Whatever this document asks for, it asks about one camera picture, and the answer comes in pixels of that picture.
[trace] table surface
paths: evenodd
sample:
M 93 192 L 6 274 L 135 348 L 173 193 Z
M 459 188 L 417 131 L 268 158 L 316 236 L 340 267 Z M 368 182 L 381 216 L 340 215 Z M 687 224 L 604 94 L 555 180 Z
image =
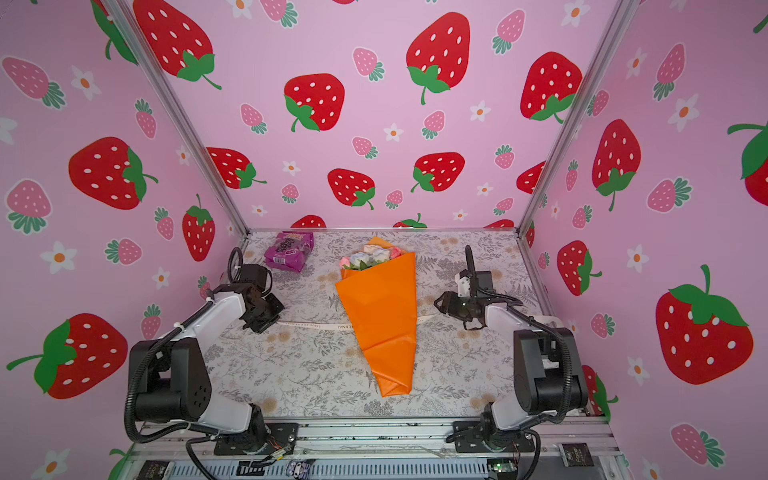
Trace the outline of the table surface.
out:
M 254 232 L 246 263 L 263 263 L 275 232 Z M 496 291 L 525 302 L 540 314 L 517 239 L 512 232 L 328 231 L 315 233 L 315 248 L 301 273 L 273 270 L 273 292 L 286 306 L 281 321 L 349 323 L 336 293 L 339 259 L 359 251 L 378 235 L 416 253 L 419 315 L 466 268 L 471 245 L 477 270 L 493 273 Z M 234 321 L 205 352 L 211 383 L 218 392 L 260 405 L 267 417 L 312 416 L 474 416 L 489 401 L 514 395 L 511 345 L 489 329 L 464 331 L 462 323 L 436 316 L 416 329 L 413 390 L 382 398 L 355 334 L 273 325 L 257 335 Z

